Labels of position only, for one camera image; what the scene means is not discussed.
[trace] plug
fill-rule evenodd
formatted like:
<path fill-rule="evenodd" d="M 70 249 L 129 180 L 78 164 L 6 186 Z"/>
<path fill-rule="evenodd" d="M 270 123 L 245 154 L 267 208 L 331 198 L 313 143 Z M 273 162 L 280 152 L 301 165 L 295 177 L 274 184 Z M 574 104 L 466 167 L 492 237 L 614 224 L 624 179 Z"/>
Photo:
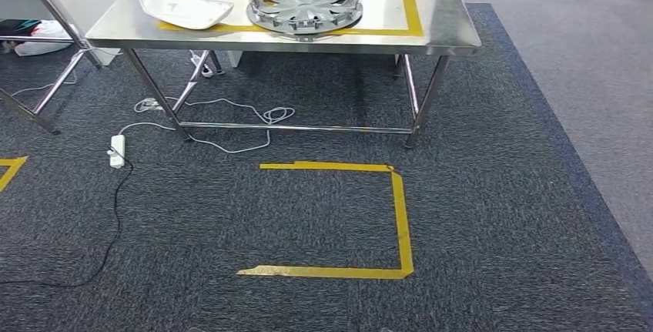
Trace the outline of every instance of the plug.
<path fill-rule="evenodd" d="M 106 153 L 109 155 L 109 166 L 115 169 L 125 166 L 125 135 L 111 137 L 111 149 Z"/>

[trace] table top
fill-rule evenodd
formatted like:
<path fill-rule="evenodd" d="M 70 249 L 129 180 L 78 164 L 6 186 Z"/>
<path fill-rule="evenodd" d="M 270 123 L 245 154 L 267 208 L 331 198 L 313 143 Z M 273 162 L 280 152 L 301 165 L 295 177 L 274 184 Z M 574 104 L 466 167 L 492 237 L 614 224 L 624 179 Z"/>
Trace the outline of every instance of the table top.
<path fill-rule="evenodd" d="M 462 0 L 361 0 L 363 17 L 348 29 L 288 35 L 252 25 L 249 0 L 234 3 L 221 24 L 181 29 L 148 16 L 139 0 L 117 0 L 86 33 L 97 47 L 470 55 L 481 46 Z"/>

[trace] stainless steel table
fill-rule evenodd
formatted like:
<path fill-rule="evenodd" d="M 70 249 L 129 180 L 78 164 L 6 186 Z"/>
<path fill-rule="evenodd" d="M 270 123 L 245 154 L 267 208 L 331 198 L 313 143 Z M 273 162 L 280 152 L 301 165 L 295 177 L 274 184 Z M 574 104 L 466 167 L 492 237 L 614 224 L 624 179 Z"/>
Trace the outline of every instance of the stainless steel table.
<path fill-rule="evenodd" d="M 139 0 L 118 0 L 87 33 L 87 39 L 98 47 L 125 49 L 145 87 L 156 97 L 186 139 L 189 138 L 187 128 L 295 129 L 406 134 L 409 135 L 408 147 L 414 146 L 435 92 L 444 80 L 450 57 L 471 55 L 481 46 L 462 0 L 361 0 L 363 18 L 354 27 L 307 36 L 284 35 L 253 26 L 246 16 L 248 0 L 226 1 L 234 2 L 234 9 L 224 23 L 197 32 L 149 17 L 140 8 Z M 197 69 L 207 57 L 217 64 L 213 50 L 394 54 L 398 55 L 397 74 L 403 71 L 406 78 L 414 117 L 406 128 L 183 122 L 179 120 L 177 112 L 193 90 L 194 82 L 189 82 L 179 101 L 170 106 L 134 49 L 205 50 L 203 61 Z M 430 84 L 421 99 L 418 99 L 415 91 L 410 54 L 439 56 Z"/>

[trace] electrical cord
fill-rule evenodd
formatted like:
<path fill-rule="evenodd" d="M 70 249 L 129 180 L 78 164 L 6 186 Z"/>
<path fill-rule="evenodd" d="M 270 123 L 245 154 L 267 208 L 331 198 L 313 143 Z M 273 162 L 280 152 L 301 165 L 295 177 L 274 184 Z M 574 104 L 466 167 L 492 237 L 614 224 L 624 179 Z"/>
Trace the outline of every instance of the electrical cord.
<path fill-rule="evenodd" d="M 111 253 L 111 249 L 113 246 L 118 242 L 118 238 L 120 238 L 120 234 L 122 233 L 122 220 L 120 219 L 120 215 L 118 214 L 118 192 L 122 188 L 122 185 L 125 184 L 127 179 L 132 175 L 134 172 L 134 165 L 127 159 L 125 161 L 129 164 L 129 173 L 122 178 L 120 181 L 120 184 L 118 187 L 116 187 L 116 191 L 113 193 L 113 214 L 116 216 L 116 223 L 117 223 L 117 229 L 116 229 L 116 234 L 113 236 L 113 239 L 109 243 L 109 246 L 106 248 L 106 251 L 104 252 L 104 258 L 102 259 L 102 263 L 98 267 L 98 269 L 91 275 L 90 278 L 87 280 L 84 280 L 80 283 L 74 283 L 74 284 L 61 284 L 61 283 L 48 283 L 48 282 L 41 282 L 38 280 L 9 280 L 5 282 L 0 282 L 0 286 L 3 284 L 35 284 L 39 286 L 46 286 L 46 287 L 57 287 L 57 288 L 76 288 L 76 287 L 82 287 L 85 286 L 89 283 L 91 283 L 97 276 L 104 270 L 105 265 L 107 261 L 109 260 L 109 253 Z"/>
<path fill-rule="evenodd" d="M 94 51 L 94 50 L 95 50 L 95 51 L 104 52 L 104 53 L 109 54 L 109 55 L 116 55 L 116 56 L 117 56 L 117 55 L 122 55 L 121 52 L 118 52 L 118 53 L 116 53 L 116 54 L 113 54 L 113 53 L 107 52 L 107 51 L 105 51 L 105 50 L 103 50 L 103 49 L 97 49 L 97 48 L 93 47 L 93 48 L 90 48 L 90 49 L 80 49 L 79 51 L 77 51 L 76 54 L 74 54 L 74 55 L 70 58 L 70 62 L 75 61 L 78 57 L 82 56 L 82 55 L 84 54 L 84 52 Z M 72 76 L 73 76 L 74 80 L 72 80 L 71 82 L 63 82 L 63 84 L 66 84 L 66 85 L 77 84 L 77 71 L 72 70 Z M 19 94 L 21 94 L 21 93 L 23 93 L 23 92 L 28 92 L 28 91 L 40 91 L 40 90 L 42 90 L 42 89 L 48 89 L 48 88 L 52 87 L 54 84 L 55 84 L 55 83 L 50 83 L 50 84 L 48 84 L 48 85 L 46 85 L 46 86 L 43 86 L 43 87 L 21 89 L 21 90 L 19 90 L 19 91 L 13 92 L 13 93 L 12 93 L 12 96 L 16 96 L 16 95 L 19 95 Z"/>
<path fill-rule="evenodd" d="M 179 100 L 179 99 L 176 99 L 174 97 L 166 97 L 166 98 L 167 99 L 174 99 L 175 101 Z M 251 109 L 252 111 L 254 111 L 254 114 L 256 114 L 256 116 L 259 119 L 261 119 L 261 121 L 263 121 L 264 123 L 266 123 L 266 124 L 268 124 L 270 126 L 272 124 L 282 122 L 283 120 L 288 119 L 291 116 L 295 115 L 295 109 L 293 109 L 291 107 L 275 107 L 274 109 L 270 109 L 268 111 L 265 111 L 263 114 L 261 114 L 261 113 L 259 113 L 259 111 L 254 106 L 243 105 L 243 104 L 231 101 L 229 99 L 214 99 L 214 100 L 211 100 L 211 101 L 200 101 L 200 102 L 184 102 L 184 104 L 188 105 L 188 106 L 194 106 L 194 105 L 208 105 L 208 104 L 216 103 L 216 102 L 227 102 L 227 103 L 229 103 L 231 105 L 234 105 L 234 106 Z M 142 106 L 142 104 L 143 104 L 143 101 L 140 101 L 140 102 L 136 103 L 136 105 L 134 105 L 134 111 L 136 111 L 136 112 L 147 111 L 147 109 L 144 109 L 143 107 L 140 107 L 140 106 Z M 283 114 L 275 117 L 275 116 L 273 116 L 273 114 L 275 112 L 277 112 L 277 113 L 282 112 Z M 166 130 L 176 130 L 174 128 L 170 128 L 168 126 L 162 126 L 162 125 L 156 124 L 154 122 L 135 122 L 133 124 L 129 124 L 128 126 L 125 126 L 124 128 L 120 129 L 120 132 L 118 133 L 118 135 L 124 134 L 127 129 L 129 129 L 129 128 L 133 127 L 133 126 L 142 126 L 142 125 L 158 126 L 159 128 L 166 129 Z M 253 151 L 255 149 L 265 148 L 265 147 L 269 146 L 270 143 L 271 143 L 270 131 L 269 130 L 266 131 L 267 141 L 264 144 L 259 145 L 259 146 L 255 146 L 255 147 L 246 148 L 246 149 L 238 149 L 238 150 L 235 150 L 235 151 L 226 149 L 226 148 L 224 148 L 224 147 L 222 147 L 222 146 L 220 146 L 220 145 L 218 145 L 216 143 L 213 143 L 213 142 L 210 142 L 210 141 L 205 141 L 204 139 L 197 139 L 190 133 L 188 133 L 188 136 L 190 137 L 190 139 L 192 139 L 195 142 L 205 143 L 207 145 L 211 145 L 213 147 L 216 147 L 217 149 L 222 150 L 225 153 L 245 153 L 245 152 L 248 152 L 248 151 Z"/>

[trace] metal table frame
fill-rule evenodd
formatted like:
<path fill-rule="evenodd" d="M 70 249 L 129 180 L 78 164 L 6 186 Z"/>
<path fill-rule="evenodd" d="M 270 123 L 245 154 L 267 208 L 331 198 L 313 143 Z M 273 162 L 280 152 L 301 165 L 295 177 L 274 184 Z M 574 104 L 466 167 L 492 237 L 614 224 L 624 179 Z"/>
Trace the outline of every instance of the metal table frame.
<path fill-rule="evenodd" d="M 40 0 L 43 5 L 50 11 L 52 16 L 61 24 L 64 30 L 68 33 L 71 39 L 52 39 L 52 38 L 39 38 L 39 37 L 29 37 L 29 36 L 0 36 L 0 40 L 5 41 L 22 41 L 22 42 L 50 42 L 50 43 L 75 43 L 80 50 L 72 57 L 70 63 L 65 67 L 64 71 L 59 75 L 59 77 L 54 82 L 54 85 L 50 90 L 43 96 L 43 98 L 36 104 L 36 106 L 31 109 L 24 103 L 18 101 L 10 93 L 6 92 L 4 89 L 0 88 L 0 99 L 4 100 L 7 105 L 16 109 L 21 114 L 27 116 L 28 118 L 34 120 L 39 124 L 43 129 L 47 130 L 52 134 L 59 134 L 59 131 L 47 120 L 45 120 L 41 115 L 41 112 L 45 106 L 50 102 L 55 93 L 62 86 L 64 81 L 69 77 L 75 67 L 79 64 L 82 57 L 86 58 L 96 67 L 101 68 L 102 66 L 98 60 L 93 56 L 89 51 L 91 47 L 86 43 L 86 40 L 80 37 L 77 32 L 72 28 L 72 26 L 65 19 L 62 11 L 58 9 L 55 3 L 52 0 Z"/>
<path fill-rule="evenodd" d="M 268 124 L 241 124 L 234 122 L 184 122 L 179 118 L 179 110 L 183 107 L 184 102 L 186 99 L 188 99 L 188 96 L 190 96 L 190 93 L 195 88 L 196 82 L 194 82 L 194 79 L 196 79 L 199 70 L 204 66 L 207 57 L 212 59 L 213 63 L 218 69 L 218 72 L 220 71 L 220 64 L 214 51 L 203 52 L 195 72 L 193 72 L 191 79 L 189 80 L 188 84 L 184 88 L 182 94 L 179 96 L 179 99 L 176 101 L 174 106 L 171 106 L 167 102 L 165 95 L 163 95 L 161 89 L 147 71 L 147 68 L 142 63 L 140 57 L 138 57 L 136 54 L 136 51 L 134 49 L 123 49 L 123 51 L 140 75 L 143 81 L 143 85 L 146 87 L 148 92 L 154 96 L 159 105 L 161 105 L 163 110 L 166 112 L 166 115 L 175 126 L 175 129 L 182 135 L 185 140 L 192 140 L 189 133 L 186 131 L 186 128 L 283 129 L 327 132 L 365 132 L 408 135 L 405 146 L 409 149 L 415 147 L 417 134 L 426 122 L 427 114 L 430 110 L 431 105 L 433 104 L 436 91 L 442 86 L 444 82 L 444 71 L 449 63 L 449 56 L 440 56 L 440 58 L 437 60 L 433 75 L 431 76 L 427 91 L 424 94 L 424 97 L 419 100 L 413 81 L 413 72 L 410 67 L 410 58 L 408 55 L 399 55 L 397 59 L 397 67 L 395 69 L 395 76 L 401 76 L 401 73 L 403 73 L 404 78 L 406 79 L 406 86 L 410 96 L 410 109 L 413 113 L 413 120 L 411 121 L 409 128 L 379 128 L 369 126 L 280 126 Z"/>

